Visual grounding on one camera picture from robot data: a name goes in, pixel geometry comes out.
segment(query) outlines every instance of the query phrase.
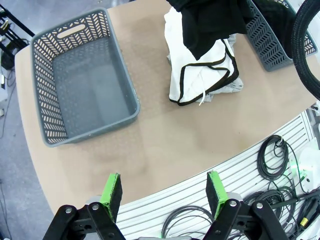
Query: empty basket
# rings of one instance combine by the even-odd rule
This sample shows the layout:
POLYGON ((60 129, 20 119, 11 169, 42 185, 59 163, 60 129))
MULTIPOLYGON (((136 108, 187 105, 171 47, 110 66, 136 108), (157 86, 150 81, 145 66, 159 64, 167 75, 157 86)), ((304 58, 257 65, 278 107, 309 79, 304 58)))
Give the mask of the empty basket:
MULTIPOLYGON (((275 2, 279 2, 285 7, 292 9, 285 0, 275 0, 275 2)), ((265 70, 271 72, 293 64, 293 60, 288 57, 274 31, 253 1, 248 0, 248 4, 254 18, 246 25, 247 37, 258 54, 265 70)), ((316 45, 308 33, 305 36, 304 49, 306 55, 317 52, 316 45)))
POLYGON ((31 56, 40 128, 49 147, 136 119, 140 104, 105 9, 37 34, 31 56))

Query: table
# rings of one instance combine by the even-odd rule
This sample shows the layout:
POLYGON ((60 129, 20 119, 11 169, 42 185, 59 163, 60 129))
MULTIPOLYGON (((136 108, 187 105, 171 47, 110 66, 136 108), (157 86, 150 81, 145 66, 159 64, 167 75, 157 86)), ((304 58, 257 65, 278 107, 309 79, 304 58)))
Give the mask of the table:
MULTIPOLYGON (((141 111, 128 127, 77 144, 42 140, 32 85, 30 47, 15 57, 19 107, 35 171, 53 212, 78 208, 121 173, 122 204, 177 184, 241 153, 293 119, 316 99, 294 66, 266 72, 246 37, 235 58, 241 92, 180 107, 169 101, 171 67, 164 38, 164 0, 137 0, 108 10, 141 111)), ((319 77, 315 56, 308 64, 319 77)))

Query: basket handle hole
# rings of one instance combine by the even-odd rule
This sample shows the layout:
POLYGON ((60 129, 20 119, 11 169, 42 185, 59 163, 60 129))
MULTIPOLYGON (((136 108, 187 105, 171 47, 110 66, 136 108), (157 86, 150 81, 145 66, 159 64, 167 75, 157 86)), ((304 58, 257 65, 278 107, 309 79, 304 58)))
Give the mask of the basket handle hole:
POLYGON ((77 26, 72 27, 72 28, 70 28, 70 29, 68 29, 68 30, 65 30, 65 31, 63 31, 63 32, 60 32, 60 33, 57 35, 57 37, 58 37, 58 39, 63 39, 63 38, 65 38, 65 37, 67 37, 67 36, 69 36, 69 35, 71 35, 71 34, 74 34, 74 33, 76 33, 76 32, 81 31, 81 30, 84 29, 85 27, 86 27, 86 26, 85 26, 84 24, 77 25, 77 26))

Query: concrete floor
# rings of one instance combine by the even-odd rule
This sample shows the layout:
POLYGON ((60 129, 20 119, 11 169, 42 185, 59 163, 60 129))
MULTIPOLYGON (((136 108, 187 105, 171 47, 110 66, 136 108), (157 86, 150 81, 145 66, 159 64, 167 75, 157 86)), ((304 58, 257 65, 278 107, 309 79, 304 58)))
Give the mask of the concrete floor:
MULTIPOLYGON (((1 4, 36 34, 88 10, 111 8, 127 2, 129 0, 2 0, 1 4)), ((30 38, 17 26, 14 31, 21 38, 30 38)), ((17 91, 14 86, 9 93, 12 90, 4 134, 0 139, 0 180, 7 208, 7 223, 13 240, 38 240, 43 238, 54 214, 30 158, 17 91)), ((1 117, 0 136, 3 124, 4 118, 1 117)), ((1 209, 0 233, 4 238, 10 237, 1 209)))

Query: screw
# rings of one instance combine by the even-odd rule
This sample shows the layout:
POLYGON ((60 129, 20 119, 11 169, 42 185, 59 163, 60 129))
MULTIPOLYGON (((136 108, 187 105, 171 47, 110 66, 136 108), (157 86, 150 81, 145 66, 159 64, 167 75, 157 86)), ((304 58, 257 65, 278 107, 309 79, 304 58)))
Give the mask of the screw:
POLYGON ((231 207, 237 206, 237 203, 235 201, 231 201, 229 204, 230 204, 231 207))
POLYGON ((98 205, 98 204, 95 204, 95 205, 92 206, 92 209, 93 209, 93 210, 98 210, 98 208, 99 208, 99 205, 98 205))
POLYGON ((258 203, 256 204, 256 208, 257 208, 257 209, 262 209, 262 208, 263 208, 263 204, 262 204, 261 202, 258 202, 258 203))
POLYGON ((72 212, 72 208, 71 208, 71 207, 67 207, 67 208, 65 209, 65 212, 66 212, 67 214, 71 213, 71 212, 72 212))

